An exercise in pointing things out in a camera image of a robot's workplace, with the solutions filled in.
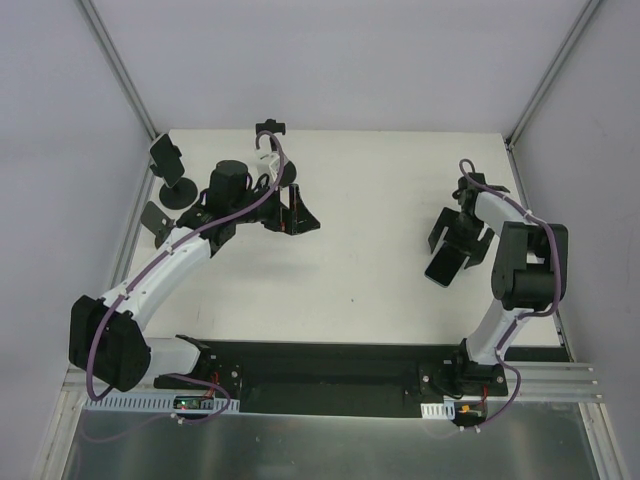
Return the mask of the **black phone silver edge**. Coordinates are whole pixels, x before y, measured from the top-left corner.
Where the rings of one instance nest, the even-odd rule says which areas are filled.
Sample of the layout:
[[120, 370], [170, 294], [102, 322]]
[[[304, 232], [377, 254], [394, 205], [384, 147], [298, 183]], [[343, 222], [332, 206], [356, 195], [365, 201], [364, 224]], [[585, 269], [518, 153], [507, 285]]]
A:
[[181, 151], [172, 142], [168, 133], [154, 140], [149, 149], [152, 173], [161, 178], [169, 187], [173, 187], [183, 176], [184, 166]]

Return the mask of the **black round-base phone stand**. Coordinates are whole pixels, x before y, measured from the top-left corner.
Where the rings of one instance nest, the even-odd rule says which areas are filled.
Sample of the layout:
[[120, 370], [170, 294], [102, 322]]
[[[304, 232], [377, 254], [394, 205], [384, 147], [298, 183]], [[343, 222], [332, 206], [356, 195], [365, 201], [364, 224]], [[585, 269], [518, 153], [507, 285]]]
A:
[[163, 181], [159, 191], [161, 204], [170, 210], [189, 207], [195, 202], [197, 195], [198, 188], [191, 179], [185, 177], [185, 168], [182, 178], [173, 187], [167, 186]]

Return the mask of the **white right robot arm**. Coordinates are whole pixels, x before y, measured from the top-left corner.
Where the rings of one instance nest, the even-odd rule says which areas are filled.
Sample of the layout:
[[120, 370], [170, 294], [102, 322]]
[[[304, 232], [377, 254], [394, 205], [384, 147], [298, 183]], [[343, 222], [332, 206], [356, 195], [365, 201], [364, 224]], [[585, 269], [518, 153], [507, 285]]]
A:
[[499, 239], [490, 275], [493, 301], [461, 344], [464, 361], [450, 369], [452, 387], [469, 395], [486, 381], [481, 365], [503, 360], [528, 319], [557, 311], [566, 292], [569, 231], [536, 217], [481, 173], [464, 173], [453, 198], [459, 209], [443, 208], [428, 236], [428, 279], [450, 286], [461, 269], [481, 264]]

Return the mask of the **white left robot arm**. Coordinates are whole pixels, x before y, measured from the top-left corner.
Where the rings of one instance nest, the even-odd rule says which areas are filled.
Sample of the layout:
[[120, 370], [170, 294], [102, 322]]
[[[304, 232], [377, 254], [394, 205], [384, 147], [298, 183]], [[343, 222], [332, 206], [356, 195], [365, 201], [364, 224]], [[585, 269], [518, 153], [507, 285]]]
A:
[[147, 338], [146, 327], [167, 297], [212, 259], [243, 224], [289, 236], [319, 229], [304, 205], [291, 161], [270, 154], [274, 172], [252, 178], [246, 164], [223, 160], [209, 186], [176, 221], [153, 257], [137, 273], [94, 299], [71, 308], [68, 359], [109, 390], [127, 392], [145, 378], [177, 375], [188, 388], [204, 387], [214, 372], [213, 354], [186, 335]]

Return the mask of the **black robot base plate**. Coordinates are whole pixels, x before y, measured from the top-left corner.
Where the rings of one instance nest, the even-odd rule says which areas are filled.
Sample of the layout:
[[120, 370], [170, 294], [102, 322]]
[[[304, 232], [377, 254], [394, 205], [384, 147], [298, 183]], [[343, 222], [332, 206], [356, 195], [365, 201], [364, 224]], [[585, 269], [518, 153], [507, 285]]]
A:
[[313, 344], [202, 340], [206, 363], [188, 381], [155, 378], [158, 389], [215, 381], [243, 413], [417, 418], [445, 398], [506, 397], [497, 361], [475, 366], [459, 346]]

